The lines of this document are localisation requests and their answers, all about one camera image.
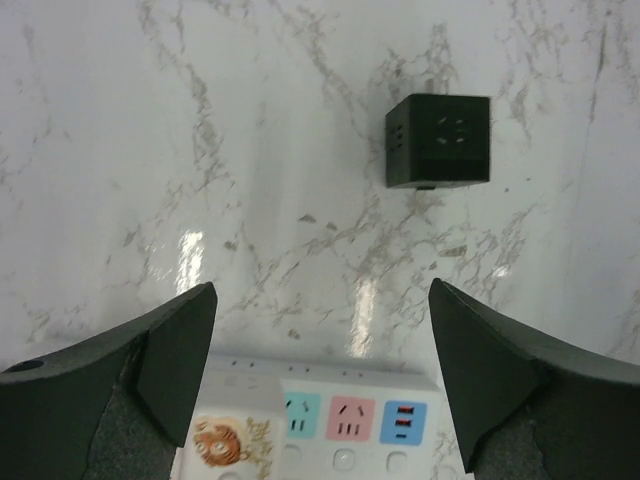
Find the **white cube plug tiger print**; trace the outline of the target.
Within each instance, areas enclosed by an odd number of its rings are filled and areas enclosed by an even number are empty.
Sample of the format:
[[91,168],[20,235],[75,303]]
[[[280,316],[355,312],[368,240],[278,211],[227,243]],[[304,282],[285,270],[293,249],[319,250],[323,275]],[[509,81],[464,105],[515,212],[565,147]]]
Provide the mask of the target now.
[[287,415],[279,379],[229,370],[205,372],[173,479],[279,479]]

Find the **white power strip coloured sockets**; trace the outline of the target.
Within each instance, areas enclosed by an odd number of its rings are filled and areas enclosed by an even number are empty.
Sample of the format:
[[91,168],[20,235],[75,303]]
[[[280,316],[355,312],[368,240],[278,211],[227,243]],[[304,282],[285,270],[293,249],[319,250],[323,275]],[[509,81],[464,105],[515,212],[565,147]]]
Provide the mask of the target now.
[[423,375],[231,356],[209,358],[210,369],[279,379],[287,415],[279,479],[432,474],[441,393]]

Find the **black cube plug adapter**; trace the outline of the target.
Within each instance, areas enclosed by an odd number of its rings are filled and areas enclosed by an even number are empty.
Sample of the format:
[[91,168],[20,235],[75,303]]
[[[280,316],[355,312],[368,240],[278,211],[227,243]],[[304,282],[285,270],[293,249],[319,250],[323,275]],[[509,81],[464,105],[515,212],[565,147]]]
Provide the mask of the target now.
[[491,101],[414,93],[385,116],[388,188],[434,190],[490,181]]

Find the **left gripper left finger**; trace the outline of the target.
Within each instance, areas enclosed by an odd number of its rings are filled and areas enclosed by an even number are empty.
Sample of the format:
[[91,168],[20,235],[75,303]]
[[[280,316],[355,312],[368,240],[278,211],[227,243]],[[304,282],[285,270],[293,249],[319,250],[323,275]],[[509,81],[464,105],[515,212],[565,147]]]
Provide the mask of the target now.
[[167,479],[211,344],[212,283],[1,374],[4,479]]

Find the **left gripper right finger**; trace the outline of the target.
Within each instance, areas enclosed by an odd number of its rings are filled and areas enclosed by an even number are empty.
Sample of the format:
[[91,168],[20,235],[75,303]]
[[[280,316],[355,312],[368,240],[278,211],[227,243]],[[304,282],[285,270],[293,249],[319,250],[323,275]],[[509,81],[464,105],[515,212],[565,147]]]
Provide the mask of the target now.
[[638,366],[522,324],[439,278],[428,300],[466,472],[638,478]]

